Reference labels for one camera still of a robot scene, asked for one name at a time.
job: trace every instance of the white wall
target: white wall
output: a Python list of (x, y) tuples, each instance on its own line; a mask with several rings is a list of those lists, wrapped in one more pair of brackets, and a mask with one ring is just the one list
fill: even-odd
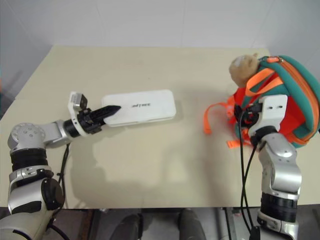
[(319, 0), (1, 0), (3, 88), (50, 46), (267, 47), (320, 79)]

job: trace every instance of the teddy bear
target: teddy bear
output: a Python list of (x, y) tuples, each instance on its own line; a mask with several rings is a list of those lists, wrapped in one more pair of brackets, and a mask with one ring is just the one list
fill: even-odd
[(232, 61), (229, 72), (232, 80), (239, 88), (244, 88), (247, 81), (257, 73), (259, 67), (258, 54), (238, 56)]

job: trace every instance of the robotic arm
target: robotic arm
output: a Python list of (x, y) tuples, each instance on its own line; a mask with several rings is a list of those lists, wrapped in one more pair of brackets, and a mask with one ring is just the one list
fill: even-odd
[[(302, 181), (296, 164), (297, 152), (278, 133), (286, 113), (287, 96), (267, 96), (259, 100), (258, 120), (249, 129), (251, 142), (258, 145), (263, 167), (260, 226), (253, 227), (250, 240), (297, 240), (297, 201)], [(10, 216), (0, 220), (0, 239), (40, 240), (54, 212), (64, 204), (59, 183), (48, 166), (46, 148), (57, 148), (78, 136), (101, 131), (104, 118), (120, 106), (95, 111), (87, 108), (80, 93), (70, 95), (71, 119), (49, 124), (21, 123), (9, 136), (12, 162), (9, 175)]]
[(259, 100), (257, 122), (249, 129), (253, 145), (259, 149), (262, 164), (262, 197), (250, 240), (297, 240), (297, 202), (302, 176), (296, 164), (297, 151), (278, 131), (285, 117), (286, 95)]
[(121, 107), (106, 106), (95, 111), (87, 99), (72, 92), (68, 108), (71, 119), (44, 125), (20, 123), (9, 136), (12, 162), (9, 175), (8, 209), (10, 216), (0, 220), (0, 239), (40, 240), (54, 212), (62, 207), (65, 196), (48, 166), (46, 148), (57, 148), (82, 135), (95, 134), (104, 118)]

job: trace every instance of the person's leg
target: person's leg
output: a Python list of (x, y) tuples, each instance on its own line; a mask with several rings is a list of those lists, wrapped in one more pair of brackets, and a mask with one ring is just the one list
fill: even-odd
[(206, 240), (197, 215), (190, 208), (183, 209), (178, 218), (179, 240)]
[(138, 240), (143, 232), (143, 218), (140, 214), (126, 216), (115, 228), (110, 240)]

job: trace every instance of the beige table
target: beige table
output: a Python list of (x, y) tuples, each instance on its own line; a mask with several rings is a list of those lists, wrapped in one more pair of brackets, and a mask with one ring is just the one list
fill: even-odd
[[(236, 90), (228, 67), (242, 54), (266, 49), (107, 48), (55, 46), (1, 120), (0, 205), (7, 205), (11, 160), (7, 137), (15, 124), (70, 118), (70, 91), (84, 93), (91, 109), (104, 95), (172, 90), (176, 118), (110, 128), (71, 144), (66, 166), (69, 208), (235, 207), (240, 205), (240, 150), (223, 109), (211, 114), (213, 134), (202, 131), (203, 113)], [(320, 134), (298, 150), (303, 174), (299, 204), (320, 203)], [(53, 171), (64, 147), (48, 149)], [(245, 148), (247, 162), (251, 149)], [(254, 159), (248, 201), (260, 205), (262, 168)]]

